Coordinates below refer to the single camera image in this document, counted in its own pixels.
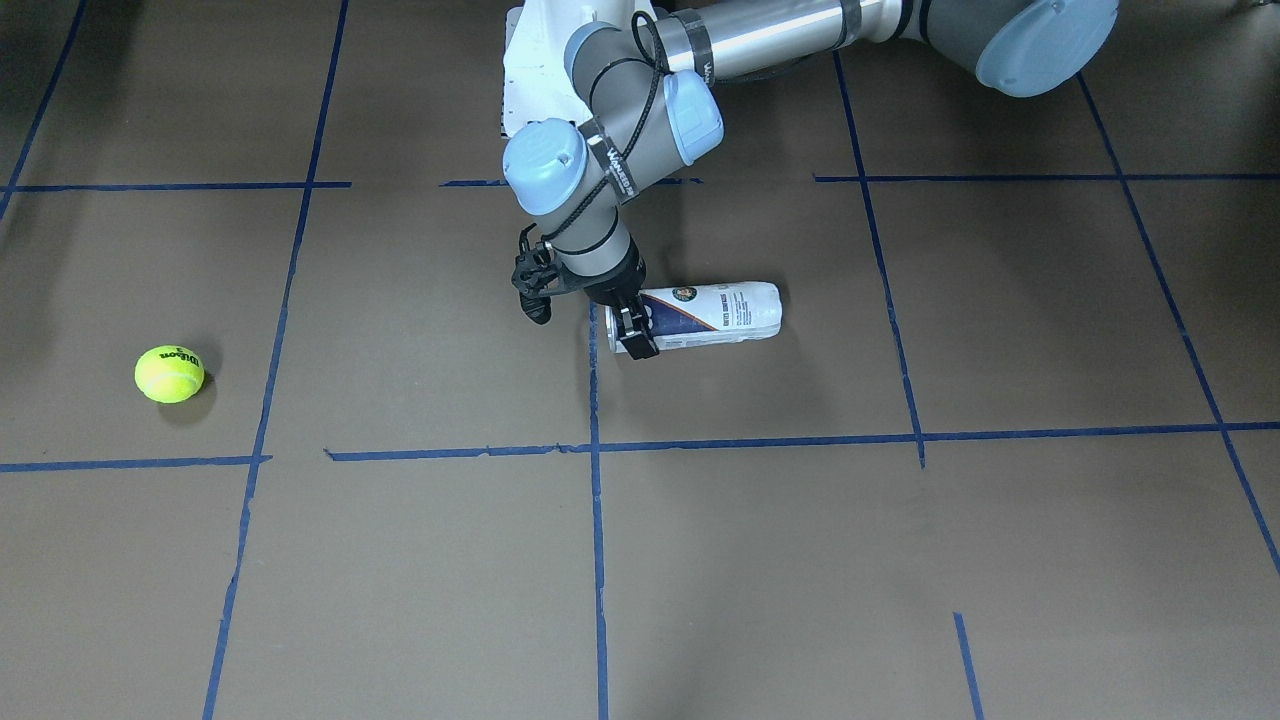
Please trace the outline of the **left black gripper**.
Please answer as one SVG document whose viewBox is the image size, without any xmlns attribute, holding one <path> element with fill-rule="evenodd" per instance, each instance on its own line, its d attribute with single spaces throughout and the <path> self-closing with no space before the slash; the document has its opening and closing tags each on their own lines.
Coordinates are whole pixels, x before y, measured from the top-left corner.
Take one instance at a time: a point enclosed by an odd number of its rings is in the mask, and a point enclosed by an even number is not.
<svg viewBox="0 0 1280 720">
<path fill-rule="evenodd" d="M 622 261 L 604 275 L 588 279 L 584 293 L 595 304 L 611 309 L 611 345 L 616 354 L 632 360 L 660 354 L 653 334 L 652 316 L 639 296 L 646 279 L 646 264 L 637 250 L 628 250 Z"/>
</svg>

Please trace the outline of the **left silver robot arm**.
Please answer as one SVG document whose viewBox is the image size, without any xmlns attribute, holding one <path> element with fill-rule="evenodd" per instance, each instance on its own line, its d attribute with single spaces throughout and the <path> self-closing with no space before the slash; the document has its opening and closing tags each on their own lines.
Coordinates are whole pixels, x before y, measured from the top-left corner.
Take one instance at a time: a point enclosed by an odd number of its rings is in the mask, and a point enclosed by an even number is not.
<svg viewBox="0 0 1280 720">
<path fill-rule="evenodd" d="M 526 318 L 584 293 L 609 348 L 662 351 L 768 340 L 768 282 L 649 290 L 625 204 L 692 165 L 724 137 L 719 85 L 778 74 L 855 42 L 910 38 L 1011 97 L 1078 73 L 1102 47 L 1115 1 L 724 1 L 664 12 L 649 1 L 527 1 L 504 53 L 506 183 L 531 218 L 512 283 Z"/>
</svg>

